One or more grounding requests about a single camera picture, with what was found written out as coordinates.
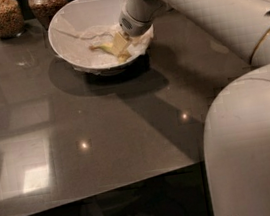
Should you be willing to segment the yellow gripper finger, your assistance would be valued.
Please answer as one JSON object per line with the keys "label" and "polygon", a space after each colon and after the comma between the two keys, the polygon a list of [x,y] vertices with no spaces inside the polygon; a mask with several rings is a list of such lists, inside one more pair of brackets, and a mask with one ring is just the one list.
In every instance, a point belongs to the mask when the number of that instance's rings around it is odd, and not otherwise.
{"label": "yellow gripper finger", "polygon": [[129,45],[129,38],[123,33],[116,33],[113,38],[112,46],[114,55],[120,55]]}
{"label": "yellow gripper finger", "polygon": [[118,56],[117,59],[119,62],[127,61],[130,58],[131,54],[127,49],[122,50]]}

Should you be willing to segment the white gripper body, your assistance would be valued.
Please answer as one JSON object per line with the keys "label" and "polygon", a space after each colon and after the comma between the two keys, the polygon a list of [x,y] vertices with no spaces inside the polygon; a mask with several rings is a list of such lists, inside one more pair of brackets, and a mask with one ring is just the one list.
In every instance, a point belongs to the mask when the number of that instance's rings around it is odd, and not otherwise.
{"label": "white gripper body", "polygon": [[161,0],[127,0],[120,13],[119,25],[130,37],[139,37],[152,27],[155,18],[171,9]]}

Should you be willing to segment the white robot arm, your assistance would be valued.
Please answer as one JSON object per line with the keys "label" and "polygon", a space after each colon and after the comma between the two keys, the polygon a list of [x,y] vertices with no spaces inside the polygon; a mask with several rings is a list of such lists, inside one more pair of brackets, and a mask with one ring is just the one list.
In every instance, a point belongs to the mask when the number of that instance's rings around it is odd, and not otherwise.
{"label": "white robot arm", "polygon": [[208,110],[204,160],[214,216],[270,216],[270,0],[127,0],[119,24],[140,36],[165,7],[251,65]]}

